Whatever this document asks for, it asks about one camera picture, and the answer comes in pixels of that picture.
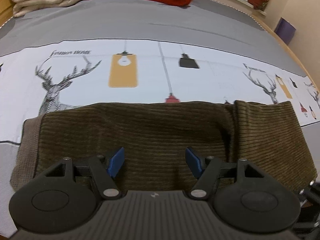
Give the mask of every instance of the braided rope trim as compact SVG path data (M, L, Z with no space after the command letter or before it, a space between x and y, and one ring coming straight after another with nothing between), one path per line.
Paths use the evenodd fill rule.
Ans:
M234 7L232 7L232 6L230 6L230 5L228 5L228 4L225 4L225 3L222 3L222 2L219 2L219 1L216 1L216 0L210 0L210 1L213 1L213 2L217 2L217 3L219 3L219 4L222 4L222 5L225 5L225 6L228 6L228 7L231 7L231 8L233 8L233 9L235 9L235 10L237 10L237 11L239 11L239 12L242 12L242 13L244 13L244 14L246 14L247 16L249 16L250 18L252 18L265 32L267 32L267 30L260 24L260 23L258 23L257 21L256 21L256 19L255 18L253 18L251 15L249 15L249 14L247 14L247 13L245 13L245 12L243 12L243 11L240 11L239 9L237 9L237 8L234 8Z
M12 16L9 20L7 20L4 24L2 24L2 25L0 26L0 29L1 29L8 21L10 21L12 18L13 18L13 16Z

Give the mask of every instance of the purple object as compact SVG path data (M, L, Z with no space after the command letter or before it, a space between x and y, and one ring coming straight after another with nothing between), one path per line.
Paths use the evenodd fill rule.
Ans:
M275 33L284 41L285 44L289 44L292 40L296 29L285 19L281 18L277 27L275 28Z

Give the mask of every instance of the brown corduroy garment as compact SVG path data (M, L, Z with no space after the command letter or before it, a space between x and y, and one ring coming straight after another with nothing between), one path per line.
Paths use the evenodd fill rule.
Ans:
M227 162L247 158L292 191L316 177L290 102L100 103L48 113L34 167L39 174L65 156L105 155L124 147L125 164L116 178L120 189L189 190L196 180L184 158L188 146ZM19 170L24 171L15 168L12 185L13 178L26 176Z

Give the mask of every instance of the beige wall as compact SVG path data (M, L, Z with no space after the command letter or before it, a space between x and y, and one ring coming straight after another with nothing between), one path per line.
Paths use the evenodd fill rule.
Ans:
M270 0L265 12L271 29L281 17L297 29L289 47L320 87L320 0Z

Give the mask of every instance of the bed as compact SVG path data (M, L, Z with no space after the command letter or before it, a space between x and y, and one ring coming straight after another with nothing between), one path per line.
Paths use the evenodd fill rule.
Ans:
M1 27L0 65L0 234L6 237L15 232L7 204L23 122L52 111L98 102L291 101L320 170L320 103L312 80L254 18L212 0L185 8L88 0L30 12Z

